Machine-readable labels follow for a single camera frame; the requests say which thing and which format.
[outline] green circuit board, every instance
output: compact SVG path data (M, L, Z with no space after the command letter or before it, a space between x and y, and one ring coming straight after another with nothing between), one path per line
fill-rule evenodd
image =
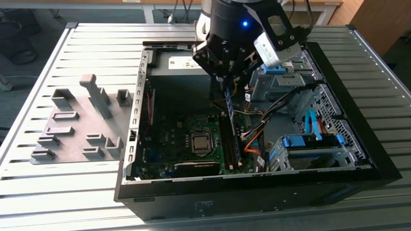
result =
M159 121L160 158L168 163L210 160L225 163L219 119L217 115L179 116ZM193 153L191 134L211 134L211 153L201 157Z
M243 115L237 116L237 122L241 134L241 130L245 129ZM218 115L159 116L155 123L156 145L144 150L147 173L151 173L152 178L171 178L167 173L174 164L193 161L218 162L219 175L251 172L253 155L245 156L243 165L238 169L226 168ZM207 154L194 153L193 137L197 135L210 137L211 149Z

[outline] aluminum extrusion table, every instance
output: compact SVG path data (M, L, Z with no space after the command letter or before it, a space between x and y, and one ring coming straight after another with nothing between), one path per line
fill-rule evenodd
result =
M410 230L411 94L355 30L317 26L319 42L403 179L335 205L144 223L114 202L119 163L34 166L52 90L95 73L108 90L134 89L146 40L193 40L191 25L79 24L66 29L0 148L0 228L23 230Z

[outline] motherboard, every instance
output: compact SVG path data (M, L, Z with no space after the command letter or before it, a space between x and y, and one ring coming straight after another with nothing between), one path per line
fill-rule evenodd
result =
M237 115L238 138L245 132L245 116ZM231 163L223 136L223 114L160 115L143 149L143 179L214 176L254 172L254 157Z

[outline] sticker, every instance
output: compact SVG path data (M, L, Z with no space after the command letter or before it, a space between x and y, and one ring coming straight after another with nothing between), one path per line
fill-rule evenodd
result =
M259 165L262 165L262 167L265 167L266 161L263 160L263 158L259 156L257 160L258 160Z
M168 69L202 69L191 56L173 56L168 59Z
M246 94L245 96L246 96L246 101L251 102L251 94Z
M199 201L194 205L194 210L201 213L210 213L213 207L214 201Z

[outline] white label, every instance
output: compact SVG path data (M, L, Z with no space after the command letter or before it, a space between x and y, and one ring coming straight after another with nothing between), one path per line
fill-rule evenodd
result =
M251 102L251 94L245 94L245 96L246 96L246 101Z
M259 165L265 167L266 161L263 160L263 158L259 156L257 160L258 160Z
M202 69L191 56L173 56L168 59L168 69Z

